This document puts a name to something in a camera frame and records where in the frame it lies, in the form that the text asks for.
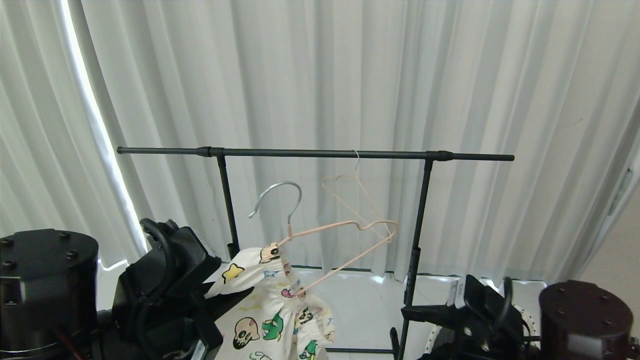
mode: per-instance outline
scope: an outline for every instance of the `white floor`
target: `white floor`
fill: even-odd
[[[124,270],[114,268],[99,274],[98,309],[111,307],[117,277]],[[310,284],[322,276],[320,270],[296,269],[302,281]],[[447,300],[450,277],[419,276],[414,305],[444,304]],[[542,282],[514,283],[513,302],[524,307],[538,323],[540,310],[538,294],[545,287]],[[318,284],[314,291],[332,307],[336,319],[336,341],[340,348],[391,348],[389,330],[402,329],[404,284],[390,278],[379,277],[368,272],[342,271],[325,282]],[[417,359],[424,352],[426,339],[433,325],[414,323],[409,326],[409,335],[404,358]],[[391,360],[390,354],[342,354],[329,353],[331,360]]]

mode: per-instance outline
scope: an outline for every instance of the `clothes rack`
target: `clothes rack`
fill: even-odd
[[[240,251],[238,234],[236,228],[236,218],[231,200],[229,178],[227,174],[227,156],[249,156],[249,157],[279,157],[279,158],[357,158],[362,159],[403,159],[403,160],[424,160],[424,171],[422,173],[422,186],[420,189],[420,201],[413,232],[413,243],[409,260],[409,269],[406,276],[406,286],[404,289],[404,305],[413,305],[413,294],[415,292],[415,281],[418,274],[418,264],[420,261],[420,232],[424,218],[424,208],[429,190],[429,180],[433,169],[434,161],[451,160],[476,160],[476,161],[513,161],[513,155],[506,154],[459,154],[449,151],[354,151],[354,150],[295,150],[295,149],[228,149],[224,147],[197,147],[197,148],[157,148],[157,147],[118,147],[119,154],[164,154],[164,155],[198,155],[206,158],[216,158],[220,170],[222,189],[227,208],[227,217],[231,232],[232,242],[227,245],[229,255],[234,257]],[[384,348],[327,348],[328,352],[355,352],[369,354],[392,354],[394,360],[404,358],[404,348],[409,331],[409,320],[403,320],[403,327],[400,339],[398,339],[395,327],[392,327],[389,334],[391,338],[391,349]]]

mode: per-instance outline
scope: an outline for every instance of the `silver metal hook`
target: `silver metal hook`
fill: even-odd
[[[287,225],[291,225],[291,215],[293,215],[293,213],[296,212],[296,209],[298,208],[298,206],[300,205],[300,202],[302,201],[302,189],[300,188],[300,185],[294,183],[293,181],[282,181],[281,183],[273,184],[269,186],[267,190],[264,190],[262,194],[260,194],[260,197],[258,197],[258,202],[255,203],[255,208],[253,209],[253,213],[249,214],[249,218],[252,218],[258,212],[258,208],[260,207],[260,203],[262,202],[262,199],[264,198],[264,196],[267,195],[268,192],[277,188],[280,185],[293,185],[298,189],[298,202],[296,203],[295,207],[293,207],[293,210],[291,210],[291,212],[289,213],[289,216],[287,217]]]
[[[360,154],[358,153],[357,150],[354,150],[353,152],[355,152],[356,156],[358,156],[358,163],[356,163],[356,171],[358,171],[358,165],[360,164]]]

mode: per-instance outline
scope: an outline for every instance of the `garment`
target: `garment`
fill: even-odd
[[[244,249],[227,265],[205,295],[252,293],[216,321],[224,341],[216,359],[321,360],[333,342],[328,305],[313,293],[296,297],[302,288],[276,244]]]

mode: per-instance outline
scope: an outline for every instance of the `curtain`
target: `curtain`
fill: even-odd
[[[74,69],[55,2],[0,3],[0,236],[77,231],[99,242],[104,265],[135,261],[124,193]]]
[[[510,153],[436,163],[420,272],[555,281],[591,249],[638,136],[640,8],[630,1],[189,1],[72,3],[113,146]],[[216,162],[119,156],[140,217],[172,218],[225,257]],[[355,160],[228,158],[242,248],[355,219],[320,187]],[[423,164],[361,160],[394,241],[356,264],[402,279]],[[368,221],[354,183],[337,193]],[[378,238],[340,228],[297,239],[294,264],[339,266]]]

